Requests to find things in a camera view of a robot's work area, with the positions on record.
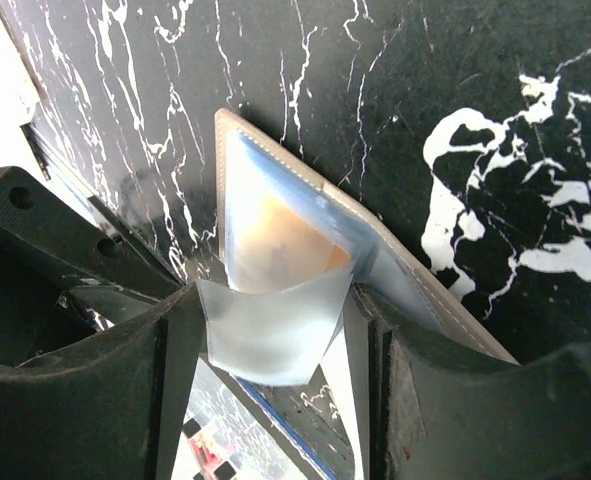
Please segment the blue edge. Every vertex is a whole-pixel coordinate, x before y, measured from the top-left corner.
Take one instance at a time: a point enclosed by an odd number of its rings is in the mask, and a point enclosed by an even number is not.
[[[313,450],[311,450],[310,447],[304,443],[304,440],[302,440],[301,437],[295,433],[290,425],[288,425],[288,423],[286,423],[284,419],[279,416],[275,409],[270,406],[264,397],[262,397],[250,383],[248,383],[246,380],[242,380],[241,378],[236,377],[235,379],[239,382],[246,393],[251,396],[264,409],[264,411],[284,429],[286,435],[288,435],[291,440],[293,440],[293,442],[304,451],[308,459],[314,463],[315,466],[317,466],[317,468],[319,468],[327,478],[331,480],[337,480],[337,476],[322,463],[322,460],[317,455],[315,455],[315,452],[313,452]]]

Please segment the black and white marble table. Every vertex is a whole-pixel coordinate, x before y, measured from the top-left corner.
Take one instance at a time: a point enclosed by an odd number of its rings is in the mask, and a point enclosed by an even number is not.
[[[178,277],[228,107],[363,202],[522,362],[591,341],[591,2],[0,0],[34,128]]]

